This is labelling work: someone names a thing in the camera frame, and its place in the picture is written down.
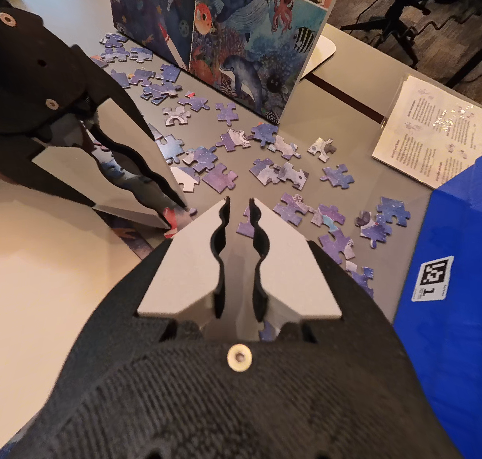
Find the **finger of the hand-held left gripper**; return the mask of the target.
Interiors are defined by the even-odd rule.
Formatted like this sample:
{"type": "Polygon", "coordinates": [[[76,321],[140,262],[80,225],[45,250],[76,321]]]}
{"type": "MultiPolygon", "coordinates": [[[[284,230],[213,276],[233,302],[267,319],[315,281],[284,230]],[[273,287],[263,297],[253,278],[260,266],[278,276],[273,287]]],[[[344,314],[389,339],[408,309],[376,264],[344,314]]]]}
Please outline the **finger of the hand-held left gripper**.
{"type": "Polygon", "coordinates": [[[141,204],[131,191],[111,183],[98,162],[81,148],[49,146],[32,162],[92,200],[95,210],[154,228],[170,228],[169,222],[141,204]]]}
{"type": "Polygon", "coordinates": [[[90,132],[106,148],[132,161],[141,174],[181,208],[188,205],[136,104],[119,105],[113,98],[102,102],[91,118],[90,132]]]}

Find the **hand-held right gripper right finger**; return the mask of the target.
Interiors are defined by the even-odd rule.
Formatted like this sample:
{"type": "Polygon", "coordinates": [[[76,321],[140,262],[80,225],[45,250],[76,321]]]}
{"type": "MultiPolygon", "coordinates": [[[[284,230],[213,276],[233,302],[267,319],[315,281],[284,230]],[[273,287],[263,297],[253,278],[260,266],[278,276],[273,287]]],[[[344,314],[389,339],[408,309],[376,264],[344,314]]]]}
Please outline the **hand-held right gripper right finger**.
{"type": "Polygon", "coordinates": [[[258,323],[336,320],[342,312],[310,247],[312,244],[257,198],[249,200],[255,265],[252,293],[258,323]]]}

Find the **red striped puzzle piece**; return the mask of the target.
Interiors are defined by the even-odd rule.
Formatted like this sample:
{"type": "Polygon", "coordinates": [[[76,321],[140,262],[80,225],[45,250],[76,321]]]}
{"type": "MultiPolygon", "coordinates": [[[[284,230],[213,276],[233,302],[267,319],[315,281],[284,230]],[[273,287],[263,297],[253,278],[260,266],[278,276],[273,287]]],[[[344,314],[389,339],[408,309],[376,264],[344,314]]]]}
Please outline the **red striped puzzle piece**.
{"type": "Polygon", "coordinates": [[[196,213],[196,208],[190,208],[187,211],[180,207],[173,209],[165,208],[163,216],[169,222],[171,229],[164,233],[164,237],[166,239],[172,238],[193,221],[193,216],[196,215],[196,213]]]}

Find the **white board stand base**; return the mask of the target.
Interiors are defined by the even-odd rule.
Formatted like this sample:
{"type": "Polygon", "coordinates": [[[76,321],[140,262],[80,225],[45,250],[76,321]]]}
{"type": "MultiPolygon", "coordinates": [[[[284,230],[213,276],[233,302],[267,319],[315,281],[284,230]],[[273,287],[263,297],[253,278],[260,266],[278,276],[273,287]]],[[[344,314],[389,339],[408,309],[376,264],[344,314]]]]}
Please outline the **white board stand base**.
{"type": "Polygon", "coordinates": [[[335,52],[335,43],[324,35],[321,35],[304,69],[302,78],[306,77],[310,72],[316,70],[320,65],[330,59],[335,52]]]}

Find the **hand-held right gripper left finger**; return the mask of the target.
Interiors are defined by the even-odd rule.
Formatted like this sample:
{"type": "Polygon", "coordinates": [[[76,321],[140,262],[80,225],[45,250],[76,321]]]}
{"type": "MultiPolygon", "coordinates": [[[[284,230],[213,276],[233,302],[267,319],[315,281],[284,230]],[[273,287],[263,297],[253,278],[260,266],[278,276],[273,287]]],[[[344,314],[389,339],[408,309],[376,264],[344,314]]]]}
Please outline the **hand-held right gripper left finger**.
{"type": "Polygon", "coordinates": [[[178,232],[137,308],[140,317],[192,321],[220,319],[226,302],[225,266],[230,198],[225,197],[178,232]]]}

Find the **blue plastic bin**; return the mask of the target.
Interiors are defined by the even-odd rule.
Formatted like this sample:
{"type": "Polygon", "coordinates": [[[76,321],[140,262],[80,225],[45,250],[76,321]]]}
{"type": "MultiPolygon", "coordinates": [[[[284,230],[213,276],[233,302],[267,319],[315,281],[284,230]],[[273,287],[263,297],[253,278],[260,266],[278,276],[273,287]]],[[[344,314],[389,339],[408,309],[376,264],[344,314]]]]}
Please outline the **blue plastic bin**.
{"type": "Polygon", "coordinates": [[[481,458],[481,158],[432,192],[394,328],[455,446],[481,458]],[[448,256],[446,298],[412,302],[421,264],[448,256]]]}

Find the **white instruction sheet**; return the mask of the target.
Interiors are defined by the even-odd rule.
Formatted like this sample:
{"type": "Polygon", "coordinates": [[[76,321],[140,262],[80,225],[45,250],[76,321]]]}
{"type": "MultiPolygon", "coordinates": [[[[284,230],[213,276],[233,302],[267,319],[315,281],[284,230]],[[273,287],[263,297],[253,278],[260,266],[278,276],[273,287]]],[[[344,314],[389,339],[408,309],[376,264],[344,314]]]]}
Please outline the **white instruction sheet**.
{"type": "Polygon", "coordinates": [[[481,107],[407,75],[372,157],[435,190],[481,157],[481,107]]]}

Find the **black office chair base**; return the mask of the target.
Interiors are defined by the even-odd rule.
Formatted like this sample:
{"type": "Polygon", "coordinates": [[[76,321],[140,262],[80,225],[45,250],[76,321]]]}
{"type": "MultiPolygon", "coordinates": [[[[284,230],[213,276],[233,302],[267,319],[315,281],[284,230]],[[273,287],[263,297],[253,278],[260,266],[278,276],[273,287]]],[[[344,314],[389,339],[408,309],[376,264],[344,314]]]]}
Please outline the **black office chair base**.
{"type": "Polygon", "coordinates": [[[416,69],[419,58],[413,50],[413,42],[417,34],[401,20],[401,16],[406,7],[413,7],[420,10],[424,16],[429,16],[431,11],[427,8],[427,2],[427,0],[394,0],[383,16],[370,17],[369,20],[360,22],[359,19],[362,16],[360,13],[355,23],[343,25],[340,30],[349,31],[350,34],[353,31],[366,33],[378,31],[379,33],[370,43],[374,48],[379,48],[392,36],[410,59],[411,68],[416,69]]]}

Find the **white puzzle frame blue border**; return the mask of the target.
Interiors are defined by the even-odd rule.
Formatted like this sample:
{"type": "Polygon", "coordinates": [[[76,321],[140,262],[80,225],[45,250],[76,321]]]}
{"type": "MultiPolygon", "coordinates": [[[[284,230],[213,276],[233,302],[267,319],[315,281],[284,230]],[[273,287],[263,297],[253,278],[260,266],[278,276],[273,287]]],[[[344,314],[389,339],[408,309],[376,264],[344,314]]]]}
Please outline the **white puzzle frame blue border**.
{"type": "Polygon", "coordinates": [[[84,324],[138,263],[93,209],[1,180],[1,446],[42,408],[84,324]]]}

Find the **white blue rocket puzzle piece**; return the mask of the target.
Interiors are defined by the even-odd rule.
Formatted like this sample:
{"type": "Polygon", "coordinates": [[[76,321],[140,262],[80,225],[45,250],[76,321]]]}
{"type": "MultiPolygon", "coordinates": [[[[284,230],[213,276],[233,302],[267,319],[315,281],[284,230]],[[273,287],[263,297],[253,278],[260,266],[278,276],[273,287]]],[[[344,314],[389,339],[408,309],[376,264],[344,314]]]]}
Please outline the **white blue rocket puzzle piece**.
{"type": "Polygon", "coordinates": [[[193,193],[195,186],[200,184],[200,176],[193,168],[171,166],[170,169],[184,193],[193,193]]]}

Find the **four-picture animal picture board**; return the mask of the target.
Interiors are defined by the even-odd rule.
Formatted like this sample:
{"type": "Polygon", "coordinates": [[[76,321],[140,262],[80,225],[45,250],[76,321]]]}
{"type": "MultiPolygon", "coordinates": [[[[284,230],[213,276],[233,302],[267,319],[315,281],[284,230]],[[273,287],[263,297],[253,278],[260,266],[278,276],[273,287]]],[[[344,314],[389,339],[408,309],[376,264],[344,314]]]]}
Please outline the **four-picture animal picture board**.
{"type": "Polygon", "coordinates": [[[277,124],[336,0],[110,0],[113,24],[277,124]]]}

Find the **black white square tag sticker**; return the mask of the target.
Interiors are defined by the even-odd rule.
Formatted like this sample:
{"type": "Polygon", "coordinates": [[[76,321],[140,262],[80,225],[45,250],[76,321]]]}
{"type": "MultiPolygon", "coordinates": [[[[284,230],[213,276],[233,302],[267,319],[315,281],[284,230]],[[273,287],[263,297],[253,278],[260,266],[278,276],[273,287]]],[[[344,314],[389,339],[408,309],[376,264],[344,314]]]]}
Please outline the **black white square tag sticker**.
{"type": "Polygon", "coordinates": [[[422,263],[415,282],[412,302],[440,301],[446,298],[454,256],[422,263]]]}

